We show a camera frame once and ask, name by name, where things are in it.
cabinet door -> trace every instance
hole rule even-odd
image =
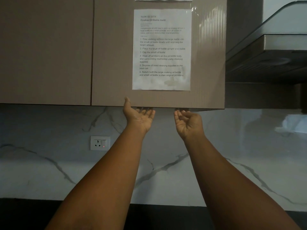
[[[90,105],[93,0],[0,0],[0,103]]]
[[[95,0],[92,105],[224,108],[227,0]],[[191,91],[132,90],[135,9],[191,9]]]

white marble wall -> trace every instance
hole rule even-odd
[[[205,206],[173,110],[156,111],[131,202]],[[200,114],[207,137],[236,168],[285,210],[307,211],[306,116],[249,109]],[[112,144],[125,124],[116,107],[1,104],[0,197],[63,200],[104,155],[89,150],[90,136],[111,136]]]

person's right arm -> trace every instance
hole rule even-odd
[[[271,197],[215,149],[204,134],[200,115],[175,111],[174,117],[217,229],[300,229]]]

forearm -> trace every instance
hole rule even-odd
[[[129,208],[145,133],[128,125],[111,149],[63,201],[50,226],[90,224],[122,229]]]
[[[286,212],[232,166],[205,135],[185,140],[217,228],[299,229]]]

person's left hand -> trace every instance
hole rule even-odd
[[[147,133],[151,127],[151,123],[154,119],[155,111],[153,109],[133,109],[131,108],[130,99],[125,97],[125,104],[123,109],[124,115],[127,119],[127,126],[134,125],[140,127],[141,131]]]

